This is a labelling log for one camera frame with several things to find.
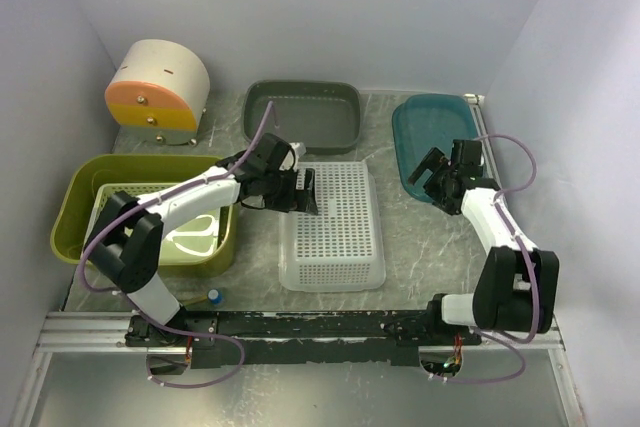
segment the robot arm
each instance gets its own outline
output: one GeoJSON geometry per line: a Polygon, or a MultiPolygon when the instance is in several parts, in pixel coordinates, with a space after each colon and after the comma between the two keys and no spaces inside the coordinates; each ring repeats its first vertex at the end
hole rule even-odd
{"type": "Polygon", "coordinates": [[[223,178],[227,168],[244,152],[160,192],[140,197],[125,192],[112,195],[98,216],[87,244],[128,210],[154,199],[158,202],[110,232],[89,260],[155,321],[182,328],[185,309],[157,273],[162,239],[200,214],[253,196],[262,197],[265,209],[317,214],[312,169],[305,170],[304,188],[296,188],[297,159],[304,152],[302,144],[289,144],[275,135],[265,134],[233,175],[223,178]],[[130,234],[125,233],[125,229],[130,229],[130,234]]]}
{"type": "Polygon", "coordinates": [[[539,290],[538,332],[549,330],[558,258],[553,252],[539,250],[513,220],[502,198],[495,198],[499,190],[497,182],[483,177],[482,143],[454,140],[451,160],[439,149],[431,149],[409,182],[415,184],[426,170],[432,174],[423,188],[434,205],[449,215],[462,214],[469,219],[487,254],[473,294],[440,294],[432,300],[440,304],[437,311],[441,312],[441,320],[449,325],[528,332],[533,300],[523,255],[529,255],[535,265],[539,290]],[[516,237],[526,253],[521,251],[516,237]]]}

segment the gray table surface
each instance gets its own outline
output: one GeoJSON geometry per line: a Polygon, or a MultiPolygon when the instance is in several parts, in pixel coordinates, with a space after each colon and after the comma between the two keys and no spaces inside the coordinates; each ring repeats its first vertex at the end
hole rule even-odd
{"type": "MultiPolygon", "coordinates": [[[[472,291],[485,254],[471,224],[449,217],[410,197],[398,176],[391,114],[409,95],[362,94],[363,123],[355,150],[338,156],[305,156],[305,161],[366,162],[373,175],[382,225],[387,280],[376,290],[355,293],[293,292],[278,280],[278,215],[242,209],[235,261],[210,279],[164,277],[169,289],[188,299],[221,289],[226,310],[358,310],[423,308],[439,292],[472,291]]],[[[212,94],[200,124],[198,145],[159,146],[121,132],[114,153],[172,153],[227,156],[246,148],[241,117],[244,94],[212,94]]],[[[108,285],[94,271],[92,284],[108,285]]],[[[119,297],[89,294],[71,286],[67,311],[129,310],[119,297]]]]}

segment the white plastic basket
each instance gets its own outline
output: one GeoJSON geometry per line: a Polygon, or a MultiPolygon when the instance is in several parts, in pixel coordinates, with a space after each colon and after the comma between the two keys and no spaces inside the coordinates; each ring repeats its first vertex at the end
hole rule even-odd
{"type": "Polygon", "coordinates": [[[380,287],[386,277],[373,177],[364,162],[300,163],[316,171],[319,215],[282,214],[280,282],[303,292],[380,287]]]}

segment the gray wall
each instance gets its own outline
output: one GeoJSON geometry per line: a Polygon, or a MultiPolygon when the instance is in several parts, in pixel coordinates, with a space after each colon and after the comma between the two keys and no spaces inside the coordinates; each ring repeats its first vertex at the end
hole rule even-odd
{"type": "Polygon", "coordinates": [[[0,425],[71,279],[49,232],[74,170],[115,137],[113,70],[75,0],[0,0],[0,425]]]}
{"type": "Polygon", "coordinates": [[[342,80],[485,93],[537,0],[80,0],[115,63],[148,37],[185,44],[215,87],[342,80]]]}
{"type": "MultiPolygon", "coordinates": [[[[590,425],[640,423],[640,0],[540,0],[487,96],[540,175],[510,206],[561,259],[557,315],[590,425]]],[[[529,166],[497,144],[506,184],[529,166]]]]}

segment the teal tray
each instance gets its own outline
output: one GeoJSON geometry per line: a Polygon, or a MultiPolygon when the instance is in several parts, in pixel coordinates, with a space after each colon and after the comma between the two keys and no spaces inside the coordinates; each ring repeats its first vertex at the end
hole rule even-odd
{"type": "Polygon", "coordinates": [[[414,199],[433,203],[422,189],[430,171],[425,172],[415,185],[410,185],[407,179],[432,147],[449,156],[454,139],[478,137],[469,104],[455,95],[414,95],[393,111],[391,123],[404,190],[414,199]]]}

